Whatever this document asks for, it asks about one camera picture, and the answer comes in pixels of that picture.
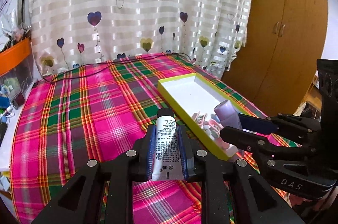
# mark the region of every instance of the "white striped curtain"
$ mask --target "white striped curtain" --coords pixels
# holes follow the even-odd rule
[[[43,75],[87,63],[184,52],[216,77],[245,44],[251,0],[29,0]]]

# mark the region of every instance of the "checkered cloth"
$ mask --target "checkered cloth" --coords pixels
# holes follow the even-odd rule
[[[89,159],[112,160],[144,137],[148,124],[155,124],[157,110],[167,106],[157,91],[159,79],[198,72],[248,113],[264,117],[252,103],[185,59],[155,56],[137,56],[134,63],[116,60],[88,77],[105,65],[80,67],[57,77],[66,80],[42,80],[32,89],[16,129],[11,161],[13,203],[22,223],[30,223]],[[269,140],[288,144],[278,136]],[[244,156],[254,164],[249,153]],[[198,183],[148,181],[135,183],[133,193],[135,224],[201,222]]]

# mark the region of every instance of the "pink heart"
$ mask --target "pink heart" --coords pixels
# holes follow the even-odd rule
[[[84,49],[85,49],[85,45],[78,43],[77,44],[77,49],[80,51],[80,53],[82,53],[84,51]]]

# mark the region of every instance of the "wooden wardrobe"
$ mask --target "wooden wardrobe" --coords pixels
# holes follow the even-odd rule
[[[247,43],[222,81],[269,116],[293,114],[316,72],[327,0],[252,0]]]

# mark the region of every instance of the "metal handle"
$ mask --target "metal handle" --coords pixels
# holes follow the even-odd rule
[[[282,25],[282,26],[281,26],[281,30],[280,30],[280,32],[279,32],[279,36],[280,36],[280,37],[283,37],[284,28],[285,28],[285,25]]]
[[[278,26],[279,26],[279,22],[276,22],[276,24],[273,27],[273,33],[274,34],[277,34]]]

